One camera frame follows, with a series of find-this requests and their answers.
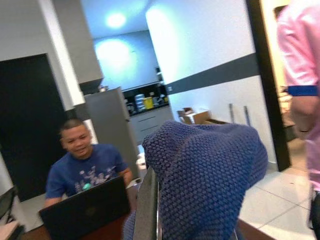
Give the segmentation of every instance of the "gray refrigerator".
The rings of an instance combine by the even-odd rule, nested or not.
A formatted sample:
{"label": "gray refrigerator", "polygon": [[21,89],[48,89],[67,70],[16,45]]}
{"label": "gray refrigerator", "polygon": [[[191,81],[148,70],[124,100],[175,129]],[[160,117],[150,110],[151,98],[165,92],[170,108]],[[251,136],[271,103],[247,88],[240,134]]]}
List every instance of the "gray refrigerator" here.
{"label": "gray refrigerator", "polygon": [[98,143],[114,145],[138,178],[138,148],[121,88],[86,95],[85,102]]}

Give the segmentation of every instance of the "blue t-shirt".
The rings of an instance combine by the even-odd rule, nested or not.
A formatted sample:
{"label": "blue t-shirt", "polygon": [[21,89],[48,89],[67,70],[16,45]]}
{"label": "blue t-shirt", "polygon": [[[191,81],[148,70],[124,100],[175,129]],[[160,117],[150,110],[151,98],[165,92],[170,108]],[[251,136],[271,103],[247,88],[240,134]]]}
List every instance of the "blue t-shirt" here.
{"label": "blue t-shirt", "polygon": [[46,183],[46,198],[59,198],[64,193],[70,197],[82,192],[86,184],[101,184],[128,167],[114,146],[92,146],[92,155],[87,159],[76,159],[68,152],[52,165]]}

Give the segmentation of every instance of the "black laptop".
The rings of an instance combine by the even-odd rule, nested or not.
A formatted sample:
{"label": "black laptop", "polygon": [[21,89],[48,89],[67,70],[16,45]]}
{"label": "black laptop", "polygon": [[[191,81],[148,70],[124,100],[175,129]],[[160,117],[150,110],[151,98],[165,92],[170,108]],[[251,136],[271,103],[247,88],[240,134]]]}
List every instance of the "black laptop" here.
{"label": "black laptop", "polygon": [[39,211],[52,240],[75,240],[130,212],[118,176]]}

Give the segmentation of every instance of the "person in pink shirt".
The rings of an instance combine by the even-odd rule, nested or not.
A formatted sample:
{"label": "person in pink shirt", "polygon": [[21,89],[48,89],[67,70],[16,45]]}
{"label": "person in pink shirt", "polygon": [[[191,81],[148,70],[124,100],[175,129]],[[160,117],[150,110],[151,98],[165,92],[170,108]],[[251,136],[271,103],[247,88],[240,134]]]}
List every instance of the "person in pink shirt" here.
{"label": "person in pink shirt", "polygon": [[320,239],[320,0],[293,0],[277,19],[291,117],[297,136],[306,141],[309,179],[315,197],[310,220]]}

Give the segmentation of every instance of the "door frame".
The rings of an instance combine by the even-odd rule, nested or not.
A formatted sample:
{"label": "door frame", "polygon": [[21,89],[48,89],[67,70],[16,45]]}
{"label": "door frame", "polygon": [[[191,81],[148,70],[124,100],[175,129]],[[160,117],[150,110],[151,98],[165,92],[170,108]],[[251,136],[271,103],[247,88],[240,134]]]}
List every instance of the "door frame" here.
{"label": "door frame", "polygon": [[260,0],[246,0],[246,6],[271,127],[277,167],[281,172],[291,166],[291,161],[276,91],[261,3]]}

